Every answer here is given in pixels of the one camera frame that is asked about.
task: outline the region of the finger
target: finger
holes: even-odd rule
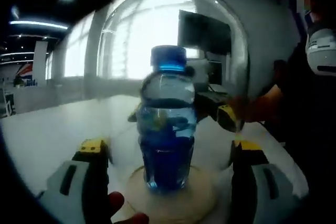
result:
[[[125,199],[121,193],[114,191],[109,194],[110,216],[113,216],[124,204]]]
[[[149,218],[147,215],[138,213],[128,220],[118,221],[114,224],[148,224]]]

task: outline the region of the plastic bottle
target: plastic bottle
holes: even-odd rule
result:
[[[186,51],[178,46],[152,49],[153,73],[141,89],[137,111],[139,144],[148,187],[164,193],[186,184],[194,147],[195,90],[185,74]]]

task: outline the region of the white wall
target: white wall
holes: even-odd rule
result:
[[[298,33],[285,3],[279,5],[275,0],[224,1],[240,18],[247,33],[250,54],[248,94],[254,98],[270,83],[274,60],[288,59],[298,42]],[[54,51],[51,80],[47,81],[46,87],[46,90],[52,92],[46,91],[50,95],[45,95],[45,104],[43,105],[43,99],[39,99],[38,104],[34,102],[34,106],[27,106],[27,109],[22,107],[18,113],[117,94],[138,95],[141,81],[111,81],[96,77],[98,43],[108,9],[109,6],[106,6],[98,10],[93,17],[86,49],[84,76],[64,78],[68,43],[66,37]]]
[[[33,80],[36,80],[40,87],[46,85],[46,53],[47,41],[37,41],[34,50]]]

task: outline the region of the bright window light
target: bright window light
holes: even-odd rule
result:
[[[68,37],[64,77],[84,76],[85,55],[94,12],[78,22]]]
[[[109,78],[145,78],[152,72],[151,49],[158,45],[177,45],[179,11],[196,12],[193,0],[142,0],[135,6],[136,9],[124,10],[114,32],[104,31],[115,33]],[[186,48],[186,53],[188,58],[199,57],[197,49]]]
[[[46,60],[46,80],[51,79],[51,69],[53,66],[52,56],[53,56],[53,53],[51,52],[50,56]]]
[[[28,20],[15,20],[15,21],[10,21],[10,25],[35,25],[35,26],[49,26],[49,27],[55,27],[59,29],[68,29],[67,26],[61,26],[61,25],[56,25],[52,23],[45,23],[45,22],[37,22],[37,21],[28,21]]]

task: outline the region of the table surface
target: table surface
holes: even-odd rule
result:
[[[135,123],[127,121],[140,99],[116,95],[13,115],[1,120],[5,143],[19,174],[34,195],[46,189],[47,178],[73,157],[83,140],[108,137],[113,165],[108,168],[109,192],[124,192],[133,171],[143,165]],[[306,179],[290,155],[259,123],[246,123],[241,132],[245,140],[261,146],[270,163],[286,174],[293,194],[308,193]],[[202,223],[225,223],[230,205],[233,174],[228,167],[232,140],[236,135],[222,129],[210,117],[202,120],[195,132],[192,165],[215,175],[218,204]],[[113,221],[121,220],[120,211]]]

